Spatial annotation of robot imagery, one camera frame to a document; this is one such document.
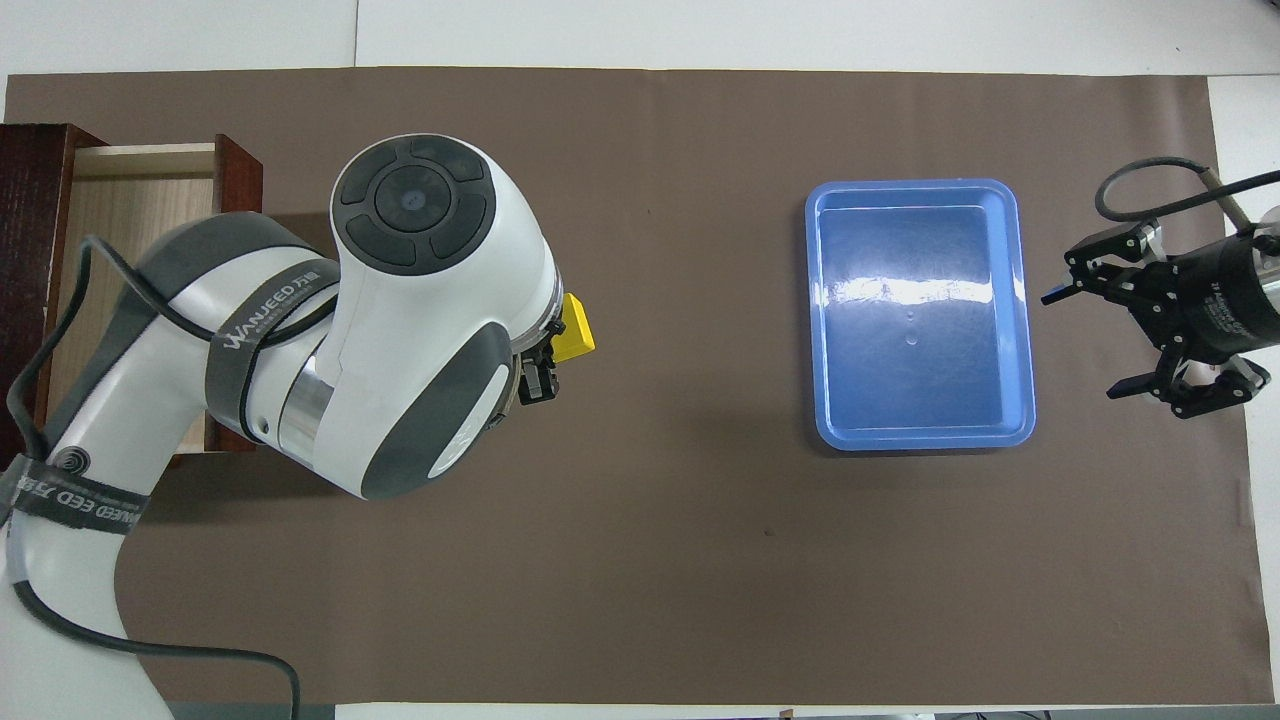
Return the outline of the brown table mat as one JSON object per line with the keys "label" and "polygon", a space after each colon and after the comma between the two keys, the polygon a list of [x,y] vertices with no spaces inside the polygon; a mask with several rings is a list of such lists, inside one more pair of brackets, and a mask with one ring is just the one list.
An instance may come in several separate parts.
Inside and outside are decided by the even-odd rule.
{"label": "brown table mat", "polygon": [[[521,188],[596,351],[438,482],[364,502],[260,448],[170,466],[118,573],[146,641],[280,655],[312,702],[1234,705],[1274,697],[1242,410],[1111,401],[1155,351],[1052,306],[1096,186],[1216,159],[1194,76],[374,68],[18,76],[10,123],[227,135],[332,250],[406,132]],[[1028,441],[841,454],[814,423],[803,209],[828,181],[1015,195]]]}

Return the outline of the wooden drawer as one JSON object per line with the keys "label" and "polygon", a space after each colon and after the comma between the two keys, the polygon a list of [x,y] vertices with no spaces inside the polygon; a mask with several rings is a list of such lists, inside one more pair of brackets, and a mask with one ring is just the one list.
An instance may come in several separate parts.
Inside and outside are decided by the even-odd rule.
{"label": "wooden drawer", "polygon": [[[137,263],[161,234],[223,211],[261,211],[261,161],[224,135],[210,142],[136,146],[74,141],[61,163],[61,186],[50,252],[45,301],[46,332],[70,300],[73,245],[84,234],[104,237]],[[35,419],[42,425],[88,360],[122,290],[110,270],[96,270],[84,306],[36,380]],[[178,454],[252,451],[253,446],[207,416],[197,416]]]}

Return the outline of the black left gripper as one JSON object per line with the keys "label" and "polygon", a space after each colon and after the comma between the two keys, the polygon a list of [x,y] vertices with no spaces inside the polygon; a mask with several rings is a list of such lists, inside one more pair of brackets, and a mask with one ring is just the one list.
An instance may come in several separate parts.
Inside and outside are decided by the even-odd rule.
{"label": "black left gripper", "polygon": [[552,318],[535,332],[532,343],[516,356],[520,374],[517,395],[522,406],[554,400],[559,393],[552,341],[563,334],[564,329],[566,324],[561,318]]}

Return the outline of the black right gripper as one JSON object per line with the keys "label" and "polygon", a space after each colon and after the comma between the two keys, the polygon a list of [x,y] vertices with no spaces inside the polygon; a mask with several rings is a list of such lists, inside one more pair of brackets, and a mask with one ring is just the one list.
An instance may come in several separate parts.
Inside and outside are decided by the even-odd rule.
{"label": "black right gripper", "polygon": [[[1160,348],[1153,372],[1115,382],[1111,400],[1134,396],[1170,406],[1179,419],[1248,404],[1270,383],[1270,373],[1239,356],[1280,345],[1280,309],[1265,290],[1251,242],[1220,240],[1164,260],[1157,220],[1128,222],[1089,234],[1062,254],[1065,279],[1041,297],[1044,306],[1079,293],[1130,307],[1143,290],[1140,328]],[[1189,361],[1221,365],[1207,384],[1187,380]]]}

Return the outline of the blue plastic tray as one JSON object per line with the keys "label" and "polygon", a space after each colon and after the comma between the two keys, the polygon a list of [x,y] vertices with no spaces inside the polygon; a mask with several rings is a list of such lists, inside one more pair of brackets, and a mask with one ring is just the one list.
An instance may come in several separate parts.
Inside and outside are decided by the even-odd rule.
{"label": "blue plastic tray", "polygon": [[1011,448],[1037,425],[1014,192],[838,181],[804,205],[815,429],[842,452]]}

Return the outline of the yellow cube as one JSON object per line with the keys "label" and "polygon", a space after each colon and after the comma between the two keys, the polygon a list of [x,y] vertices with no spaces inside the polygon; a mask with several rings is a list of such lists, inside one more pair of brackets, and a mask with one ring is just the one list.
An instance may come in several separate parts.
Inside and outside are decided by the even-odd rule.
{"label": "yellow cube", "polygon": [[552,359],[556,364],[581,357],[596,348],[585,305],[573,293],[566,292],[559,311],[563,329],[552,338]]}

